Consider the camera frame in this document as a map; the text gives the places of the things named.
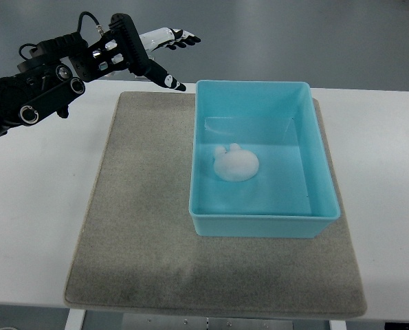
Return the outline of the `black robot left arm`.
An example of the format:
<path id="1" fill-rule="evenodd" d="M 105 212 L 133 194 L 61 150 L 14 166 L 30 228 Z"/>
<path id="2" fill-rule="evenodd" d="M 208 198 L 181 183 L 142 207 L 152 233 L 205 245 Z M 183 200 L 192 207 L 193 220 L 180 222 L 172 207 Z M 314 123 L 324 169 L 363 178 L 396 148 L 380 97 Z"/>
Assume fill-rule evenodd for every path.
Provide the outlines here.
<path id="1" fill-rule="evenodd" d="M 0 137 L 9 129 L 33 126 L 53 113 L 68 117 L 69 104 L 84 94 L 85 84 L 62 59 L 88 48 L 80 35 L 84 17 L 91 18 L 99 33 L 103 33 L 97 18 L 84 11 L 75 32 L 19 47 L 24 60 L 18 65 L 19 73 L 0 78 Z"/>

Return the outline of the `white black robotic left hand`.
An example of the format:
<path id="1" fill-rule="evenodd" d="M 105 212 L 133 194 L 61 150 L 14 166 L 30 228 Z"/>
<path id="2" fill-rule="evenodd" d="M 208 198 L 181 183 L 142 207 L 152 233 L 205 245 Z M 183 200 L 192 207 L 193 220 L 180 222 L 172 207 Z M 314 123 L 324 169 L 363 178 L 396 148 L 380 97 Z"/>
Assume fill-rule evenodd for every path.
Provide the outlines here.
<path id="1" fill-rule="evenodd" d="M 201 42 L 201 39 L 198 36 L 195 36 L 186 30 L 168 27 L 162 27 L 141 34 L 140 40 L 147 54 L 163 47 L 170 50 L 176 50 L 177 48 L 185 48 Z M 157 67 L 151 69 L 150 72 L 145 75 L 147 79 L 163 88 L 174 89 L 177 91 L 186 90 L 184 84 L 180 83 L 157 63 L 155 64 Z"/>

